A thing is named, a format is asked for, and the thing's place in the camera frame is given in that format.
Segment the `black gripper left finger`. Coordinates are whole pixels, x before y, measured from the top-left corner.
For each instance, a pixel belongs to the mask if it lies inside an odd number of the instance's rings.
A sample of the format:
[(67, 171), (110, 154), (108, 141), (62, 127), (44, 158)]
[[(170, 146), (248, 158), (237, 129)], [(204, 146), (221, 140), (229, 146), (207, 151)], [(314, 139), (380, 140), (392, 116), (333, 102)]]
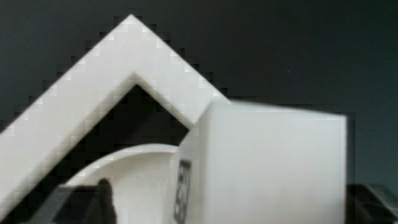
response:
[(111, 185), (60, 185), (31, 216), (31, 224), (115, 224)]

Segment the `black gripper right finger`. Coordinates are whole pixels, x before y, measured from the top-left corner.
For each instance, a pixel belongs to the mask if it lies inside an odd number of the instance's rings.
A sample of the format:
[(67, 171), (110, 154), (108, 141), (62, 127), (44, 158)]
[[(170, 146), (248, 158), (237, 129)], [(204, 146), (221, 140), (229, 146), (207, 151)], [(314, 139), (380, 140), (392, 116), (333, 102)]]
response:
[(346, 187), (344, 224), (398, 224), (398, 196), (381, 185)]

